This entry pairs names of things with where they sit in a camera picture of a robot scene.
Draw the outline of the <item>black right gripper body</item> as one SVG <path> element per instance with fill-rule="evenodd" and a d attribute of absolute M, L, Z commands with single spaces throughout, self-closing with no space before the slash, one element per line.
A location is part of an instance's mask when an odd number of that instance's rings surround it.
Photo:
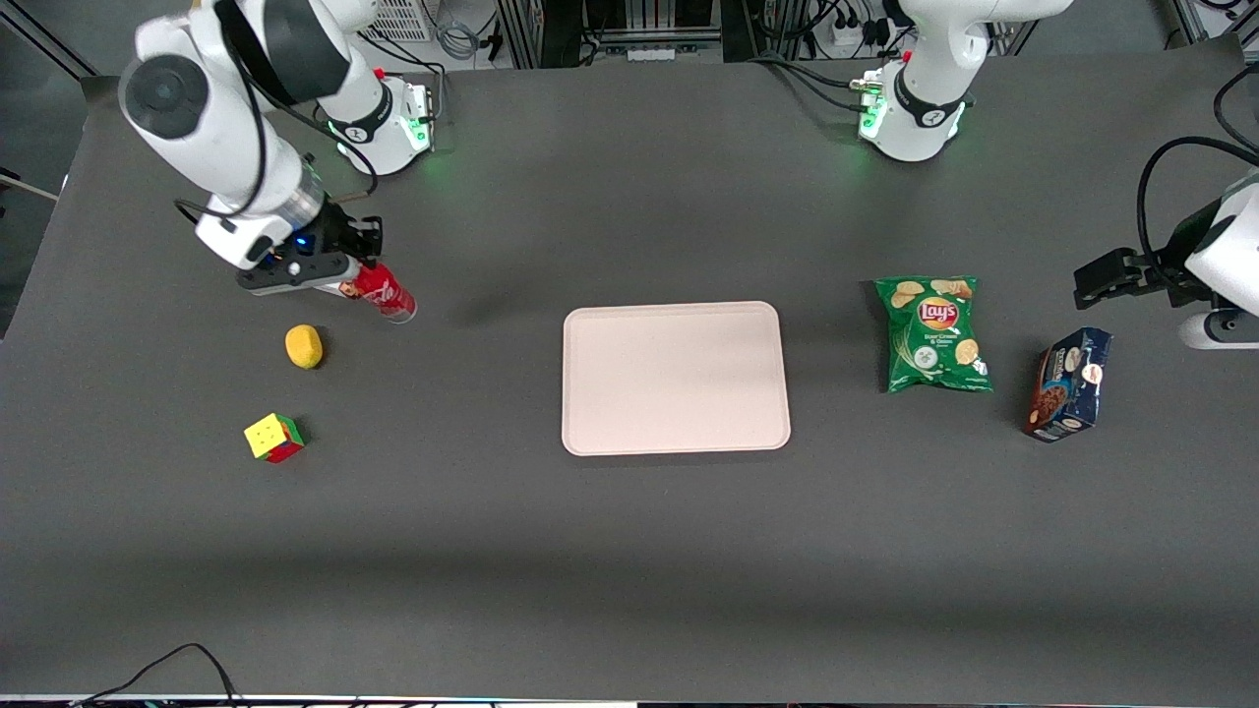
<path fill-rule="evenodd" d="M 342 207 L 324 202 L 319 214 L 305 227 L 291 236 L 291 244 L 300 256 L 349 254 L 349 247 L 364 243 L 354 226 L 356 219 L 346 214 Z"/>

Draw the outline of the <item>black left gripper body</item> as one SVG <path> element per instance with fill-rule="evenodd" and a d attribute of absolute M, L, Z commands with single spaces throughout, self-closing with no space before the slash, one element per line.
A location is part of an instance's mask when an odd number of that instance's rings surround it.
<path fill-rule="evenodd" d="M 1147 208 L 1141 207 L 1141 252 L 1144 260 L 1141 294 L 1167 292 L 1170 296 L 1215 296 L 1202 278 L 1188 270 L 1188 257 L 1217 236 L 1215 219 L 1222 202 L 1210 202 L 1186 215 L 1173 227 L 1170 241 L 1153 248 L 1149 239 Z"/>

